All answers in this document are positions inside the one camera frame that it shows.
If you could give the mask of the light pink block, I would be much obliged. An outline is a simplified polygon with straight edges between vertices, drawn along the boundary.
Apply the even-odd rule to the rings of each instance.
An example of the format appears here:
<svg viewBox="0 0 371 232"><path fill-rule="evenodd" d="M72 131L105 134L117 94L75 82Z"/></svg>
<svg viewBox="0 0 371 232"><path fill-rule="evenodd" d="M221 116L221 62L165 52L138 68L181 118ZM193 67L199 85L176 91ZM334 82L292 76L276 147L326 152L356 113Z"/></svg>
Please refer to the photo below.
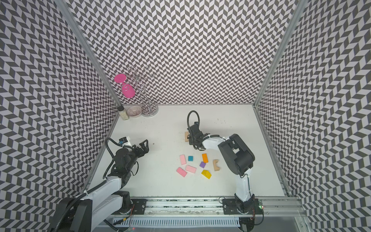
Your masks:
<svg viewBox="0 0 371 232"><path fill-rule="evenodd" d="M193 167L193 166L190 166L190 165L187 165L186 167L185 167L186 169L186 171L187 172L190 172L190 173L196 173L196 171L197 171L197 168L195 168L195 167Z"/></svg>
<svg viewBox="0 0 371 232"><path fill-rule="evenodd" d="M186 157L185 157L185 155L180 155L180 162L181 162L181 165L186 165Z"/></svg>

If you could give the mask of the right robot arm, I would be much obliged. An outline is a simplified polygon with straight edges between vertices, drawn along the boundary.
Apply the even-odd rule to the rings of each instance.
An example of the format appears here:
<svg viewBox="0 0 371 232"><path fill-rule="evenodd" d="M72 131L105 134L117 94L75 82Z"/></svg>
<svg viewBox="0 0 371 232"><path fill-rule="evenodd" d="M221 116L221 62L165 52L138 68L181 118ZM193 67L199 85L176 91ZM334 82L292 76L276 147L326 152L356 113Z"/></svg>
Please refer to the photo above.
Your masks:
<svg viewBox="0 0 371 232"><path fill-rule="evenodd" d="M242 138L233 134L228 138L220 135L203 133L199 123L188 126L189 144L196 150L218 150L232 173L236 175L236 192L234 194L236 208L239 213L247 214L253 207L255 195L250 184L255 155Z"/></svg>

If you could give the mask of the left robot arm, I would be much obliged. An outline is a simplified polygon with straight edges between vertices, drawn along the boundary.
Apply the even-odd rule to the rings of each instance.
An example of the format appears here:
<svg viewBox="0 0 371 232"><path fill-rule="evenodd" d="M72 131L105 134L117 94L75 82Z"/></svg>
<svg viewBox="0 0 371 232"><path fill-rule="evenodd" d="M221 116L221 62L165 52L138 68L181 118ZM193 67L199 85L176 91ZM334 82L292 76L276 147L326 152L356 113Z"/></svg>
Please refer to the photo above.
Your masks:
<svg viewBox="0 0 371 232"><path fill-rule="evenodd" d="M149 152L147 140L138 146L130 145L126 138L121 138L114 145L119 147L113 153L108 146L113 139L107 138L105 146L112 158L103 174L103 181L97 186L85 190L82 194L62 199L50 221L50 232L91 232L102 222L118 231L116 223L108 221L112 214L123 215L124 219L133 214L144 214L146 199L132 200L128 191L123 191L129 179L135 176L132 171L138 166L138 159Z"/></svg>

